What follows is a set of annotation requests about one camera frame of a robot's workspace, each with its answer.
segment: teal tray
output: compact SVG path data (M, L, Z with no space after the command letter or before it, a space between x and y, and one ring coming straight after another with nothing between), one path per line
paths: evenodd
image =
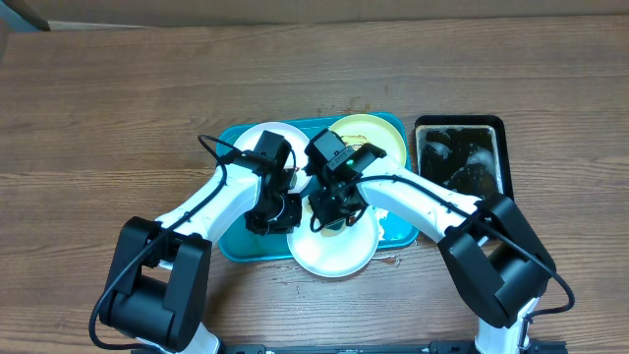
M370 114L391 123L395 129L400 132L407 151L405 167L410 171L411 156L408 154L409 148L402 121L390 113ZM345 116L299 119L283 121L283 123L299 128L307 137L312 138L322 129L328 128L343 117ZM225 130L220 135L219 139L234 144L238 137L254 125L255 124L233 126ZM220 155L228 151L228 147L222 145L217 146L217 153ZM384 240L380 240L377 245L379 250L406 247L410 245L419 234L417 228L393 213L389 213L387 217L379 222L384 230ZM247 230L243 216L239 217L225 232L223 237L220 238L218 247L225 257L234 262L274 261L293 258L288 249L286 235L256 235Z

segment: wooden table top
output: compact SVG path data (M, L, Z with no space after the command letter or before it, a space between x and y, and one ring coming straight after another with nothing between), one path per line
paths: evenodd
M629 17L11 34L0 351L99 352L87 318L119 230L204 184L197 134L369 111L400 117L411 146L423 114L501 117L516 201L577 295L533 337L629 352ZM214 252L204 322L227 343L274 346L475 335L434 244L384 254L403 261L326 281ZM564 302L551 283L541 307Z

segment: yellow bowl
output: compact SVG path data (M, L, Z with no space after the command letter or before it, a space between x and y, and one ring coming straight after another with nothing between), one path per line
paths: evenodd
M330 131L338 134L345 145L358 149L371 143L386 151L400 165L406 163L406 147L400 133L389 122L370 114L353 114L341 118L330 126Z

